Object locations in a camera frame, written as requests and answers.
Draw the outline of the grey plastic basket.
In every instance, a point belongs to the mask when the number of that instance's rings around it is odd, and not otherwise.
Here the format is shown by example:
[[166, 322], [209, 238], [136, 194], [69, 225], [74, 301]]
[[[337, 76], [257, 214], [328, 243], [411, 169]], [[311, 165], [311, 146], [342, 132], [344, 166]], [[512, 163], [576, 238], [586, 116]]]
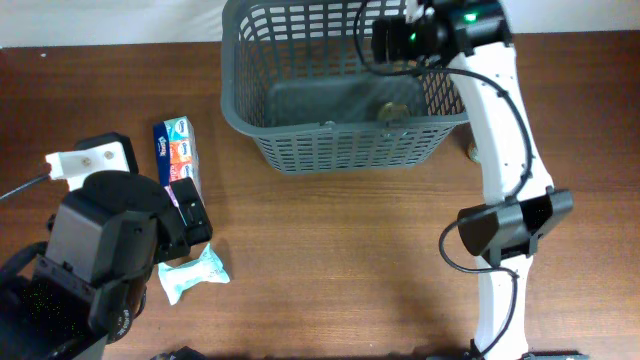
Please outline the grey plastic basket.
[[[411, 167], [469, 120], [441, 73], [368, 73], [372, 23], [392, 1], [230, 1], [222, 13], [221, 109], [284, 174]], [[379, 122], [388, 102], [411, 117]]]

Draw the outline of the small tin can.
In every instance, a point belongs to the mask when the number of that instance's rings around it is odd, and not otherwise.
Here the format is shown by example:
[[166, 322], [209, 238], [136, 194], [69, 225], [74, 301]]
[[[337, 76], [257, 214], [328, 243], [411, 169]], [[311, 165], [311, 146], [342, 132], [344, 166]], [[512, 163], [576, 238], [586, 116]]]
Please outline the small tin can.
[[397, 122], [411, 117], [411, 111], [406, 104], [388, 102], [377, 113], [379, 122]]

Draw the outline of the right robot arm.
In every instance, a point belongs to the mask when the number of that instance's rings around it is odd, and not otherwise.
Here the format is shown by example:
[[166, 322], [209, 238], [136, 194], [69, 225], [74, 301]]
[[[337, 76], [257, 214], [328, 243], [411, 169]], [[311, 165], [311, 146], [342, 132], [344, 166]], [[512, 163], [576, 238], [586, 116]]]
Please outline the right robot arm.
[[534, 359], [525, 335], [528, 275], [540, 241], [573, 209], [537, 150], [521, 96], [516, 49], [498, 1], [409, 1], [372, 23], [373, 63], [412, 61], [406, 76], [441, 73], [469, 116], [483, 177], [481, 205], [459, 211], [438, 240], [442, 259], [473, 274], [479, 317], [469, 359]]

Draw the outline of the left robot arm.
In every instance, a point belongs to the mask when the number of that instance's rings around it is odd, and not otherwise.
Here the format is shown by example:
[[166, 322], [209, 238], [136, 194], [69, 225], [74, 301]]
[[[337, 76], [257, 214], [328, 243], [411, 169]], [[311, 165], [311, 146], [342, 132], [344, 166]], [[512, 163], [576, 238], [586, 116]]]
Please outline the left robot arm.
[[191, 178], [164, 188], [116, 170], [69, 192], [49, 230], [1, 267], [4, 359], [102, 358], [143, 310], [154, 267], [213, 235]]

